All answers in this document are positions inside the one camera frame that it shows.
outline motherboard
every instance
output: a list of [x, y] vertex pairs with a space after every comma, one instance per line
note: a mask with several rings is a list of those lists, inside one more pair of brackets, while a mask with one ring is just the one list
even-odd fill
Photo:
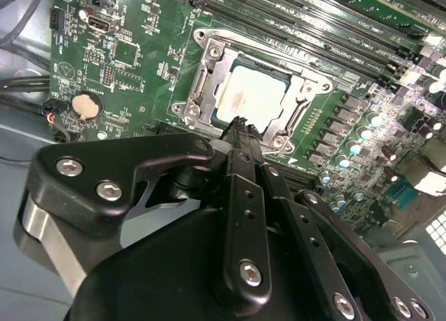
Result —
[[356, 230], [445, 192], [446, 0], [54, 0], [50, 26], [76, 141], [242, 116]]

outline hole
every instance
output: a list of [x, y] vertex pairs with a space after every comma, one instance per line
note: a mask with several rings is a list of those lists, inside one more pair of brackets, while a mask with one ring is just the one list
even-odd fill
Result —
[[248, 197], [249, 199], [253, 199], [253, 197], [254, 197], [254, 195], [251, 193], [250, 190], [245, 191], [245, 196]]
[[249, 156], [246, 155], [244, 152], [239, 152], [238, 156], [240, 156], [243, 161], [249, 162]]
[[316, 248], [319, 248], [319, 247], [321, 246], [321, 244], [319, 243], [319, 241], [316, 240], [314, 237], [311, 237], [311, 238], [309, 239], [309, 241], [310, 241]]
[[309, 223], [309, 220], [304, 216], [304, 215], [301, 215], [300, 216], [300, 220], [302, 220], [304, 223], [306, 223], [306, 224], [308, 224]]
[[253, 220], [256, 217], [256, 215], [252, 213], [250, 210], [246, 210], [245, 217], [247, 217], [249, 220]]

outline black plastic bracket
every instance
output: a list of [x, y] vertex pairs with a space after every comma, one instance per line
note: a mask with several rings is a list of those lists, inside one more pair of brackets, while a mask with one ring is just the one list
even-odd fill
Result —
[[[134, 204], [137, 182], [177, 166], [205, 165], [213, 156], [207, 141], [188, 133], [49, 146], [33, 158], [26, 188], [40, 208], [87, 235], [105, 237], [118, 233]], [[82, 173], [59, 173], [61, 159], [79, 162]], [[96, 188], [104, 181], [118, 185], [122, 196], [115, 201], [99, 197]]]

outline green circuit board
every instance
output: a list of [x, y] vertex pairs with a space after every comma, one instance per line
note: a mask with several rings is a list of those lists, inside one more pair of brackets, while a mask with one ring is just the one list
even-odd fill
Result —
[[[408, 86], [398, 104], [396, 94], [380, 85], [382, 78], [399, 80], [389, 61], [422, 72], [397, 55], [398, 48], [417, 53], [427, 46], [441, 56], [445, 52], [444, 13], [417, 10], [408, 0], [102, 0], [105, 6], [94, 1], [54, 0], [52, 12], [52, 98], [71, 102], [87, 91], [101, 100], [97, 118], [84, 120], [72, 109], [57, 116], [78, 134], [78, 141], [150, 135], [163, 123], [212, 137], [191, 130], [172, 111], [173, 104], [186, 101], [190, 94], [203, 54], [193, 36], [199, 28], [242, 34], [333, 80], [332, 91], [314, 98], [293, 133], [295, 150], [268, 159], [314, 175], [328, 171], [333, 176], [330, 187], [343, 192], [347, 200], [341, 215], [354, 228], [370, 204], [386, 199], [392, 188], [382, 174], [388, 165], [380, 153], [383, 144], [398, 148], [400, 158], [425, 143], [411, 133], [394, 137], [403, 129], [399, 119], [422, 107], [427, 115], [446, 121], [441, 110], [422, 99], [424, 89], [418, 83]], [[94, 27], [104, 22], [107, 31]], [[435, 43], [426, 37], [435, 38]], [[435, 62], [442, 61], [434, 61], [428, 71], [437, 67]], [[287, 63], [277, 64], [292, 69]], [[363, 101], [364, 108], [355, 112], [348, 130], [337, 134], [339, 143], [332, 152], [316, 163], [310, 159], [315, 144], [350, 96]], [[374, 136], [365, 141], [356, 131], [369, 127], [366, 116], [371, 112], [380, 114], [384, 123], [373, 128]], [[346, 147], [351, 140], [369, 154], [351, 156]], [[341, 155], [350, 159], [348, 169], [338, 165], [336, 158]], [[356, 194], [363, 199], [356, 201]]]

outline cpu socket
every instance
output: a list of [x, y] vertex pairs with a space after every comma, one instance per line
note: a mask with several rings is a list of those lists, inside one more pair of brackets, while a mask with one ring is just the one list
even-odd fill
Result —
[[194, 39], [203, 48], [200, 64], [187, 101], [174, 102], [172, 111], [189, 128], [214, 136], [236, 116], [245, 117], [263, 136], [264, 153], [293, 152], [290, 138], [312, 100], [329, 93], [332, 82], [292, 56], [230, 30], [197, 29]]

